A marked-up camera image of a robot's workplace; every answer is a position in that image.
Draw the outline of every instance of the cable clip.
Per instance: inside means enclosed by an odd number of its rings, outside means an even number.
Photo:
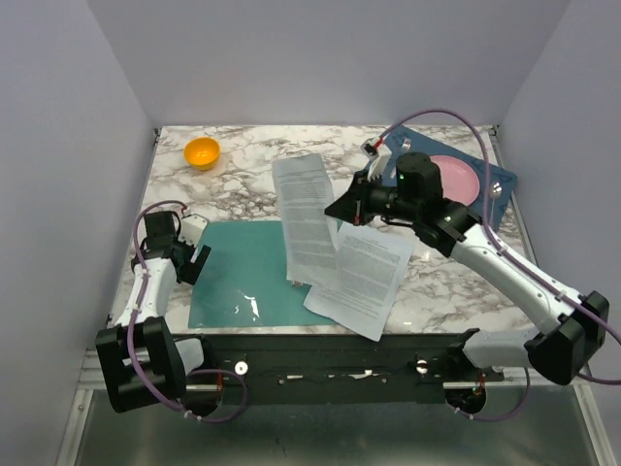
[[[556,299],[560,303],[561,301],[563,301],[563,298],[565,298],[566,295],[567,292],[564,289],[561,289],[559,291],[559,294],[557,294],[554,299]]]
[[[507,245],[502,245],[498,248],[498,250],[496,251],[496,254],[502,257],[503,255],[505,255],[505,252],[507,251],[507,249],[508,249]]]

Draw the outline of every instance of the pink plate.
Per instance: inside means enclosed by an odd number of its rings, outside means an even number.
[[[481,189],[478,176],[470,165],[450,155],[432,155],[429,158],[440,167],[444,197],[470,206]]]

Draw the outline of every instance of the white screw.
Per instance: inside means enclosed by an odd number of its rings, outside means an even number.
[[[248,365],[244,361],[240,361],[235,365],[235,373],[238,376],[243,376],[248,372]]]

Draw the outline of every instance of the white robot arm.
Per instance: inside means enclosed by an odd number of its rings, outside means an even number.
[[[368,143],[363,150],[375,148]],[[528,316],[535,326],[527,330],[470,332],[461,351],[474,367],[531,366],[555,383],[570,383],[604,342],[605,330],[568,301],[606,320],[607,300],[596,291],[585,296],[559,283],[498,236],[488,237],[478,214],[443,197],[440,169],[429,155],[409,152],[398,157],[395,187],[382,185],[376,173],[370,176],[375,166],[356,172],[349,190],[326,215],[362,225],[381,216],[387,224],[411,228],[427,246],[479,273]]]

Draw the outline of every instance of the orange bowl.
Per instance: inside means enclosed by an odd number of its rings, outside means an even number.
[[[190,141],[183,149],[187,163],[199,170],[209,170],[220,157],[220,144],[212,138],[198,138]]]

